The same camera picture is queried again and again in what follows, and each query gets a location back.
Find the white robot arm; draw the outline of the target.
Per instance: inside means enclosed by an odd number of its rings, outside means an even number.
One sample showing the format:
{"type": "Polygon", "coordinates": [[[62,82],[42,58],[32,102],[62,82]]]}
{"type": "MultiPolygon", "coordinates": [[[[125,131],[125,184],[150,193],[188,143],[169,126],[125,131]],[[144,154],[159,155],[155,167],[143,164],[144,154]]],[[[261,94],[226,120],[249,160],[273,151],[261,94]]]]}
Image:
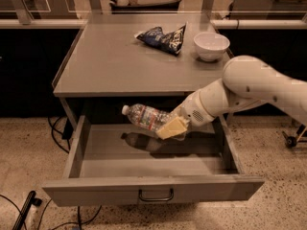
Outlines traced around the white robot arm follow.
{"type": "Polygon", "coordinates": [[[190,94],[156,132],[168,139],[203,127],[225,113],[271,104],[307,126],[307,82],[283,75],[251,56],[229,60],[222,76],[190,94]]]}

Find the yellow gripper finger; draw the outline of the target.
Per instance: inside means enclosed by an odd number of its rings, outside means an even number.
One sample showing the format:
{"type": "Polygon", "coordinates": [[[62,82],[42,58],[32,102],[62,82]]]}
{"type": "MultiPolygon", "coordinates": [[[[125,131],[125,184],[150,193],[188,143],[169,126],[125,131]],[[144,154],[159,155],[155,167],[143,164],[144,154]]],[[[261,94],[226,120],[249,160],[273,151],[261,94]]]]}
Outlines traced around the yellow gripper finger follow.
{"type": "Polygon", "coordinates": [[[168,139],[185,133],[188,129],[189,121],[182,117],[174,117],[158,129],[155,133],[162,139],[168,139]]]}

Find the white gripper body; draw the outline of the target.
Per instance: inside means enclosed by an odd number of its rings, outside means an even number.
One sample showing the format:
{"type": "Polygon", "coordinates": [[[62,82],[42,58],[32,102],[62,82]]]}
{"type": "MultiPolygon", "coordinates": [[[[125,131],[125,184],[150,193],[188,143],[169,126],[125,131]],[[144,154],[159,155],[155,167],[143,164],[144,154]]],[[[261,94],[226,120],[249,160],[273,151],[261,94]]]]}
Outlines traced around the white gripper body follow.
{"type": "Polygon", "coordinates": [[[190,94],[173,112],[184,120],[189,130],[204,127],[215,119],[201,103],[199,91],[190,94]]]}

